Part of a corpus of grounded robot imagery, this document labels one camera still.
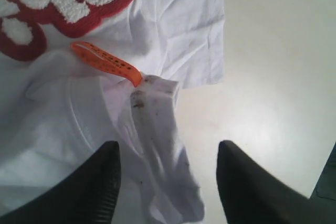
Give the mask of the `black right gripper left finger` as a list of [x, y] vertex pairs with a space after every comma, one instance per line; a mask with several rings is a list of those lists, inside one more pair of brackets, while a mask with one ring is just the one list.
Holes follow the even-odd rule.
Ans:
[[105, 142], [55, 187], [1, 216], [1, 223], [111, 223], [120, 191], [120, 148]]

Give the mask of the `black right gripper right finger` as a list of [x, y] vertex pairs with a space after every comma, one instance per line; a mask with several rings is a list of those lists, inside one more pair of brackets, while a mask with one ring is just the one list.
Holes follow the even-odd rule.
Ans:
[[335, 223], [335, 209], [294, 191], [234, 142], [219, 143], [216, 181], [228, 223]]

